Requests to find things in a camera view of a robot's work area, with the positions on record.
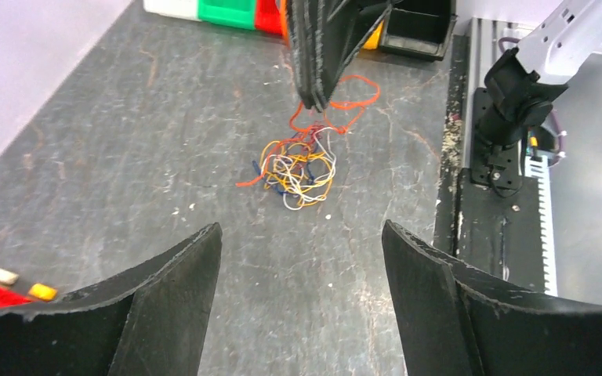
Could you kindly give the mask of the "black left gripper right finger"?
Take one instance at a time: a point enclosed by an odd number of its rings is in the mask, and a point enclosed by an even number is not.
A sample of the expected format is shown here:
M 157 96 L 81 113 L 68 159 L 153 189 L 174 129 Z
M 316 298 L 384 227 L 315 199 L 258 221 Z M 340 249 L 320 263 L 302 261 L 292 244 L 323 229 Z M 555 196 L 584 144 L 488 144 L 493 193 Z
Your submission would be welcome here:
M 410 375 L 602 375 L 602 305 L 506 282 L 392 221 L 382 246 Z

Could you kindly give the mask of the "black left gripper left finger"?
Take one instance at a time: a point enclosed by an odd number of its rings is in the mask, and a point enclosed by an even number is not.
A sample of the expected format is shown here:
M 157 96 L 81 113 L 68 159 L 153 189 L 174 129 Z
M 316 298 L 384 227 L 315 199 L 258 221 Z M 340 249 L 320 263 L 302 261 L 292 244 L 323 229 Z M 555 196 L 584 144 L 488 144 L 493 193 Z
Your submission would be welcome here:
M 209 224 L 55 302 L 0 308 L 0 375 L 195 375 L 221 251 Z

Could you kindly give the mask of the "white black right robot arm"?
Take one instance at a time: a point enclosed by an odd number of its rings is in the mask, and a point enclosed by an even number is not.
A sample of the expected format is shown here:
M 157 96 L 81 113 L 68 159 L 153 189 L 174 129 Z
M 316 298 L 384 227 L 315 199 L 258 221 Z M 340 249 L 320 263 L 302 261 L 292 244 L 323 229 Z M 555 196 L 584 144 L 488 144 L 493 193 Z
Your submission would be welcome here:
M 394 3 L 280 1 L 277 7 L 301 104 L 323 112 L 346 67 Z M 600 43 L 602 1 L 564 1 L 491 66 L 484 79 L 491 104 L 475 133 L 488 150 L 486 176 L 498 196 L 511 197 L 515 190 L 496 182 L 495 159 L 514 146 L 526 148 L 528 132 L 546 120 L 553 101 Z

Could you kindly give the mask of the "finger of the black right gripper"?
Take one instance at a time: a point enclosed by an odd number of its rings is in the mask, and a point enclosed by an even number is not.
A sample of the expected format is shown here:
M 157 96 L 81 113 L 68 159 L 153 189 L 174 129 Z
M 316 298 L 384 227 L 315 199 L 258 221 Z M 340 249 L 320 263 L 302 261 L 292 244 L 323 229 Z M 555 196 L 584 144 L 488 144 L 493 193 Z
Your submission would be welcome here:
M 323 110 L 316 63 L 317 1 L 286 1 L 285 22 L 299 98 L 306 109 Z
M 328 107 L 346 67 L 392 8 L 392 1 L 313 3 L 314 109 Z

